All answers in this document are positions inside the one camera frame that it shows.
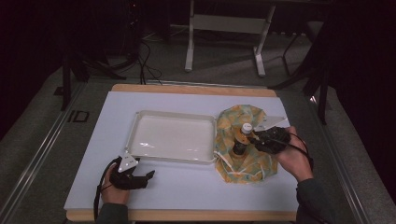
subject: person's right hand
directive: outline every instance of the person's right hand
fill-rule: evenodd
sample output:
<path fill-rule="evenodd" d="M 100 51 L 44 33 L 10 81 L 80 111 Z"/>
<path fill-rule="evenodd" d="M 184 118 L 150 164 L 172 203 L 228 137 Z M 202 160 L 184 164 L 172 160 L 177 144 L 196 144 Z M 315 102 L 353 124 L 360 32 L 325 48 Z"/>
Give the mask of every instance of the person's right hand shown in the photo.
<path fill-rule="evenodd" d="M 297 135 L 296 129 L 293 126 L 286 128 L 286 131 Z M 290 144 L 306 152 L 304 143 L 293 134 L 290 135 Z M 285 150 L 275 154 L 274 157 L 286 171 L 297 179 L 298 182 L 314 177 L 308 158 L 300 151 L 291 147 L 286 147 Z"/>

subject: person's left hand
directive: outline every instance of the person's left hand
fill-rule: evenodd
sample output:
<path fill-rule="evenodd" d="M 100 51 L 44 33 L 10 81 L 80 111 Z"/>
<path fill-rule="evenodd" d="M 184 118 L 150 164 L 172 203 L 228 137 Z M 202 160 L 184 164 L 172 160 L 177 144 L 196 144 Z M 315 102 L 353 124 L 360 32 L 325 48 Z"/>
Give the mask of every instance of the person's left hand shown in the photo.
<path fill-rule="evenodd" d="M 127 204 L 129 201 L 130 190 L 117 189 L 110 183 L 110 174 L 116 164 L 108 168 L 105 175 L 105 183 L 102 185 L 102 200 L 103 203 L 120 203 Z"/>

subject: patterned cloth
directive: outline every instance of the patterned cloth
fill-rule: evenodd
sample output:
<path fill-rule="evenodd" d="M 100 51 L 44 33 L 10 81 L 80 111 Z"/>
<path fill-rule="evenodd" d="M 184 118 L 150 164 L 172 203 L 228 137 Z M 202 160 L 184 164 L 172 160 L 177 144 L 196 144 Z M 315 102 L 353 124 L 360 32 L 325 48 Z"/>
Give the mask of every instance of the patterned cloth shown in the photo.
<path fill-rule="evenodd" d="M 265 152 L 260 152 L 254 145 L 247 146 L 243 158 L 235 159 L 231 153 L 234 145 L 234 132 L 244 123 L 256 127 L 264 120 L 262 109 L 252 105 L 235 105 L 222 111 L 217 122 L 215 140 L 216 170 L 227 183 L 254 183 L 277 172 L 277 161 Z"/>

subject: sleeve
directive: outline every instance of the sleeve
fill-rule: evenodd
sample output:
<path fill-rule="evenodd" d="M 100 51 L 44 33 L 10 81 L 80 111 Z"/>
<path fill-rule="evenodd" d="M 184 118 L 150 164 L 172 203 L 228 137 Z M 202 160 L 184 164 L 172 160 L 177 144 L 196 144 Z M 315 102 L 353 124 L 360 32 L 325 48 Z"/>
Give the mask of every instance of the sleeve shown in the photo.
<path fill-rule="evenodd" d="M 315 179 L 298 184 L 297 223 L 335 223 L 335 213 L 321 185 Z"/>
<path fill-rule="evenodd" d="M 128 207 L 124 204 L 103 204 L 96 224 L 128 224 Z"/>

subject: white plastic tray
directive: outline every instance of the white plastic tray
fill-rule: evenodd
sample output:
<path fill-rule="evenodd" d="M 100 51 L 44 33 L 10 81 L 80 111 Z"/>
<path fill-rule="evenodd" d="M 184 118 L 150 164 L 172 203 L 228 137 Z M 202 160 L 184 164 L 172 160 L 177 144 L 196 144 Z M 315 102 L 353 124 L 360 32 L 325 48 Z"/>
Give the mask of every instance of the white plastic tray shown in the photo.
<path fill-rule="evenodd" d="M 136 158 L 210 163 L 215 137 L 212 116 L 142 110 L 136 113 L 127 149 Z"/>

